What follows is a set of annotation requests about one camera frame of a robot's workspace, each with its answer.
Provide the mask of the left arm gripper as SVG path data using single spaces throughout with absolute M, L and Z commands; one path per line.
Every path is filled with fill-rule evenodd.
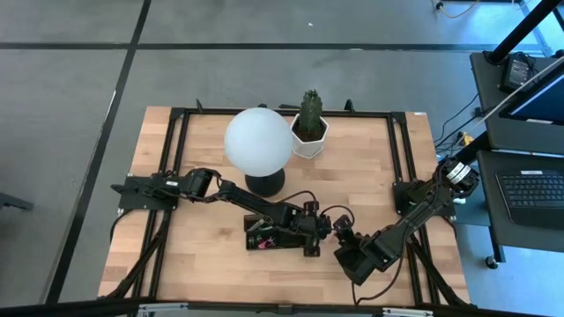
M 304 210 L 294 210 L 290 231 L 296 235 L 324 240 L 331 233 L 332 224 L 328 216 L 317 214 L 319 207 L 319 202 L 312 200 L 303 203 Z M 319 257 L 320 253 L 318 245 L 307 244 L 303 247 L 304 257 Z

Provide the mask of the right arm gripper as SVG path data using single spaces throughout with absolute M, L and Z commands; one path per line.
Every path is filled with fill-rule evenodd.
M 354 221 L 344 215 L 333 223 L 339 248 L 333 253 L 345 275 L 356 285 L 363 285 L 374 270 L 385 270 L 384 258 L 367 235 L 355 235 Z

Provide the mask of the black mesh desk organizer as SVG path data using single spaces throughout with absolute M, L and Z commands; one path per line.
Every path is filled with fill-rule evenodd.
M 257 227 L 260 220 L 262 219 L 258 215 L 246 215 L 243 217 L 243 229 L 246 235 L 245 243 L 248 251 L 261 250 L 258 248 L 258 243 L 256 243 L 254 248 L 249 245 L 249 239 L 254 238 L 256 240 L 257 235 L 262 236 L 265 240 L 273 238 L 276 242 L 276 246 L 274 248 L 263 250 L 300 248 L 305 246 L 306 239 L 304 237 L 287 232 L 281 232 L 274 227 L 270 230 L 258 231 Z

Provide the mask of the white hexagonal plant pot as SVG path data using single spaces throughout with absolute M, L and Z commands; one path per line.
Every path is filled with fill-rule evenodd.
M 321 117 L 320 121 L 322 125 L 322 136 L 317 140 L 303 141 L 294 131 L 294 129 L 298 128 L 299 119 L 300 115 L 297 114 L 294 116 L 291 123 L 291 132 L 293 135 L 293 153 L 304 159 L 312 159 L 323 150 L 330 125 L 325 121 L 323 117 Z

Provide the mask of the black crossbeam with silver brackets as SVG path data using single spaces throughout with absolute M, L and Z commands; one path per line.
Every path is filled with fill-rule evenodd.
M 378 317 L 547 317 L 545 315 L 504 312 L 475 306 L 445 306 L 420 304 L 416 306 L 348 306 L 221 303 L 202 301 L 158 301 L 147 297 L 133 299 L 95 299 L 55 304 L 1 307 L 0 317 L 116 317 L 129 313 L 161 311 L 236 311 L 293 315 L 296 313 L 351 313 Z

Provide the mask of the white globe table lamp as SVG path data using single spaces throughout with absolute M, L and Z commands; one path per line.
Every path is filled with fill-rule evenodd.
M 284 187 L 292 147 L 289 123 L 266 107 L 239 112 L 224 135 L 227 159 L 245 175 L 249 191 L 262 197 L 275 196 Z

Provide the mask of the green cactus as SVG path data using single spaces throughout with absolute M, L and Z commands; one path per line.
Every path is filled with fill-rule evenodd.
M 322 133 L 323 103 L 316 90 L 306 91 L 301 102 L 299 132 L 304 141 L 318 140 Z

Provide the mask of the black side table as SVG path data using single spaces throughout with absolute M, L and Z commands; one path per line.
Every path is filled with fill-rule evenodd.
M 503 67 L 490 64 L 483 53 L 471 53 L 470 61 L 482 109 L 496 107 L 508 96 L 497 87 Z M 499 112 L 506 106 L 485 120 L 487 139 L 493 149 L 564 155 L 564 126 L 500 117 Z
M 564 253 L 564 231 L 548 230 L 511 222 L 495 175 L 505 171 L 558 170 L 564 172 L 564 158 L 533 156 L 498 151 L 479 151 L 477 154 L 482 181 L 488 230 L 493 246 L 493 256 L 504 262 L 504 247 L 520 247 Z

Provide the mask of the black computer keyboard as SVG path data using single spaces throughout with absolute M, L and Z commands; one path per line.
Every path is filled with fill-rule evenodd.
M 564 172 L 505 171 L 495 178 L 512 223 L 564 231 Z

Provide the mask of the black power adapter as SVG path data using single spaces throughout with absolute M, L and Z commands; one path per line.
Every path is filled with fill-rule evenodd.
M 536 58 L 516 52 L 506 59 L 499 89 L 502 92 L 513 92 L 535 75 Z

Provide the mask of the black computer monitor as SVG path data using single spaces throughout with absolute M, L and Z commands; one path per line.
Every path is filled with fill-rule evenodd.
M 503 108 L 500 117 L 564 126 L 564 63 Z

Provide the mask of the black slanted stand pole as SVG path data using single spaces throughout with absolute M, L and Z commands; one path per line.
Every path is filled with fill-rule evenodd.
M 540 3 L 525 16 L 493 51 L 484 52 L 486 61 L 490 64 L 499 64 L 562 1 L 564 0 L 540 0 Z

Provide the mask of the dark chair leg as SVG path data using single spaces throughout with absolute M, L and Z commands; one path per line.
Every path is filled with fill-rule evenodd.
M 20 210 L 31 211 L 34 204 L 26 200 L 0 192 L 0 210 L 4 207 L 13 207 Z

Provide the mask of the black aluminium table frame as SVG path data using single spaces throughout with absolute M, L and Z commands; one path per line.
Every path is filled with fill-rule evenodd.
M 158 171 L 170 107 L 148 107 L 130 171 L 148 176 Z M 235 114 L 189 114 L 180 174 L 193 167 L 216 169 L 227 180 L 244 185 L 244 175 L 226 158 L 224 135 Z M 428 180 L 436 167 L 425 113 L 393 118 L 323 115 L 330 129 L 323 151 L 312 159 L 292 155 L 277 201 L 301 190 L 312 191 L 321 210 L 349 207 L 355 232 L 372 234 L 399 219 L 392 183 L 417 177 Z M 333 236 L 322 241 L 321 256 L 303 256 L 298 248 L 247 251 L 243 217 L 250 214 L 230 203 L 179 202 L 172 211 L 156 299 L 197 304 L 267 304 L 274 306 L 349 306 L 354 309 L 351 281 L 333 252 Z M 108 295 L 138 259 L 149 211 L 134 210 L 116 225 L 98 295 Z M 427 222 L 434 265 L 458 297 L 469 301 L 456 238 L 440 217 Z M 394 286 L 368 306 L 414 306 L 407 255 Z

